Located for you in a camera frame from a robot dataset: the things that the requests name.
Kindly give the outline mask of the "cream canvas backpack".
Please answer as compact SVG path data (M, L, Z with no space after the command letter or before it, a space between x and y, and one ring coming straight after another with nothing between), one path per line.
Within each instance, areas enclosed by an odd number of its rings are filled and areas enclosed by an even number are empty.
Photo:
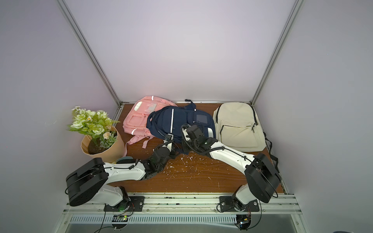
M247 103L224 103L214 111L213 119L218 139L213 148L224 149L215 150L210 156L244 173L254 160L252 153L267 146L255 109Z

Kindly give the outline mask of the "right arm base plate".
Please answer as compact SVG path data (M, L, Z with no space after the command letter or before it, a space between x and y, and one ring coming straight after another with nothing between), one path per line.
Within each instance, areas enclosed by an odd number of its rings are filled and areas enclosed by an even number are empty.
M218 210L224 212L259 212L258 200L253 200L247 204L241 203L238 199L231 196L220 196Z

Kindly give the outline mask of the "navy blue backpack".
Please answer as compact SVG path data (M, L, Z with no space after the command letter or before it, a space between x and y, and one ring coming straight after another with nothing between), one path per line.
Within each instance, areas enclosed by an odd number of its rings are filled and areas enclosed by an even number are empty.
M215 124L213 117L204 111L198 110L196 104L191 102L184 107L167 106L159 111L152 112L147 119L146 127L150 133L160 139L165 138L167 134L173 135L173 142L182 144L182 125L197 125L200 127L206 137L216 138ZM178 153L189 154L183 147L176 149Z

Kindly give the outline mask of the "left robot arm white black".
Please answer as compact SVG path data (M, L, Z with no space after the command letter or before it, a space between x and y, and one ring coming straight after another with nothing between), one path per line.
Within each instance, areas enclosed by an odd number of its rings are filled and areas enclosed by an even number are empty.
M113 187L111 183L151 179L178 155L173 146L161 146L145 160L122 158L117 163L107 163L102 158L93 158L66 177L65 194L74 207L87 202L116 206L129 198L124 187Z

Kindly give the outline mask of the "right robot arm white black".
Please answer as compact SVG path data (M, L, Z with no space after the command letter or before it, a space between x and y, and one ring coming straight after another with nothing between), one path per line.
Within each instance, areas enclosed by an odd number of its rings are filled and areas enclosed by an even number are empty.
M197 125L183 125L181 134L183 144L188 149L224 162L245 176L247 184L239 187L233 195L237 204L247 205L254 200L268 203L271 198L278 198L277 187L281 183L281 176L265 154L252 155L235 150L215 138L205 136Z

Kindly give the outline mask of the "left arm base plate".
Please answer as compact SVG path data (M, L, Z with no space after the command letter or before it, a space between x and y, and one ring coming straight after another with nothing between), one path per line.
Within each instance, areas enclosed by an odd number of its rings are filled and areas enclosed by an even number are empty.
M105 205L105 212L141 212L145 203L144 196L130 196L115 206Z

